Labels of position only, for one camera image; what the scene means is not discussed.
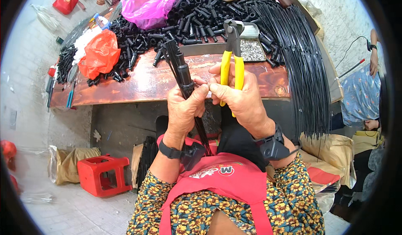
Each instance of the table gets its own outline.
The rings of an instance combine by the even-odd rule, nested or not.
[[[176,81],[165,61],[160,61],[157,68],[152,65],[155,55],[153,49],[139,55],[134,70],[121,83],[109,78],[101,79],[97,86],[88,87],[87,78],[78,72],[72,106],[166,100],[167,91],[175,86]],[[185,60],[192,76],[208,80],[211,76],[208,69],[221,58],[215,54],[188,56]],[[289,80],[284,66],[271,68],[267,62],[258,62],[245,63],[244,67],[257,76],[263,99],[289,100]],[[70,83],[56,84],[50,106],[65,107],[71,89]]]

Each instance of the stool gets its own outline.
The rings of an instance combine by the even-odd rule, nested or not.
[[[81,187],[95,197],[112,196],[131,190],[133,186],[126,186],[123,171],[123,167],[129,164],[127,157],[115,158],[109,154],[80,160],[77,169]],[[102,176],[103,172],[110,170],[116,172],[116,188],[111,187],[109,178]]]

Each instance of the red apron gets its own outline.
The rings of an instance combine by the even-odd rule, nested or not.
[[[272,234],[271,222],[264,207],[267,199],[267,174],[249,160],[238,155],[219,153],[203,157],[193,170],[179,175],[162,208],[160,235],[171,235],[170,204],[184,193],[210,190],[250,205],[258,235]]]

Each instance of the purple plastic bag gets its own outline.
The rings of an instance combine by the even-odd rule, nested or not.
[[[121,0],[121,14],[138,28],[148,30],[165,26],[175,0]]]

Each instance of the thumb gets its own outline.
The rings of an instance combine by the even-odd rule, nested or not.
[[[201,102],[204,102],[205,97],[208,95],[208,85],[202,84],[198,88],[196,88],[190,97],[187,99],[187,102],[192,105],[198,105]]]
[[[234,93],[237,91],[230,88],[229,86],[224,86],[217,83],[209,84],[209,90],[220,100],[226,101],[229,97],[233,97]]]

